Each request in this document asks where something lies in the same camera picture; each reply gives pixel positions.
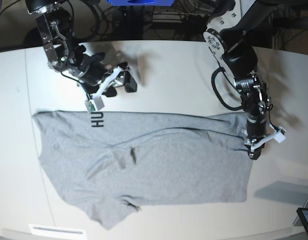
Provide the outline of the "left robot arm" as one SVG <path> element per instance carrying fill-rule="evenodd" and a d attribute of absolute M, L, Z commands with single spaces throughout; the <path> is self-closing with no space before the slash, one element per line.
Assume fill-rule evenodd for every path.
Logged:
<path fill-rule="evenodd" d="M 267 84 L 258 73 L 257 54 L 245 36 L 276 6 L 269 0 L 217 0 L 203 33 L 218 63 L 218 69 L 211 77 L 212 89 L 228 110 L 243 110 L 247 114 L 244 145 L 252 160 L 261 156 L 265 143 L 274 139 L 280 128 L 273 126 L 273 134 L 267 134 L 273 104 Z M 219 73 L 233 78 L 233 87 L 241 99 L 240 106 L 231 107 L 220 96 L 216 87 Z"/>

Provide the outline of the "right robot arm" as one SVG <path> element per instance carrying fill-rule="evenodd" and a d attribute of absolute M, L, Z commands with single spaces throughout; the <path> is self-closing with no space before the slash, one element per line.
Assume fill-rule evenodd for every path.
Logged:
<path fill-rule="evenodd" d="M 35 22 L 50 69 L 66 76 L 82 88 L 88 100 L 97 94 L 108 98 L 117 95 L 116 88 L 124 87 L 127 93 L 138 89 L 130 66 L 121 62 L 111 68 L 104 65 L 105 52 L 86 54 L 83 39 L 74 33 L 73 10 L 63 8 L 62 0 L 27 0 L 29 14 L 36 14 Z"/>

